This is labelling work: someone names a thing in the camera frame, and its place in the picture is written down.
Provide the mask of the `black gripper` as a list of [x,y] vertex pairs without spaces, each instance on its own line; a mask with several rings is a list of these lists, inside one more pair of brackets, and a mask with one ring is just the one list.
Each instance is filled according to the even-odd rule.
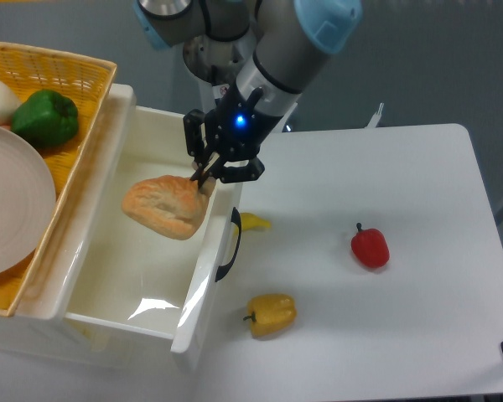
[[[184,116],[187,153],[196,164],[190,180],[197,182],[198,189],[211,179],[227,184],[256,181],[262,176],[265,167],[256,156],[262,142],[282,120],[258,110],[263,96],[260,87],[244,96],[237,83],[232,83],[214,109],[208,113],[193,109]],[[211,161],[214,154],[219,156]],[[248,161],[226,165],[242,160]]]

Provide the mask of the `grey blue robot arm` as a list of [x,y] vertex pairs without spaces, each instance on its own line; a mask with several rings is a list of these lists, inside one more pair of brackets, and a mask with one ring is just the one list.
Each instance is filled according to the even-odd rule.
[[180,46],[202,106],[184,116],[193,180],[257,180],[261,144],[362,17],[358,1],[136,1],[159,49]]

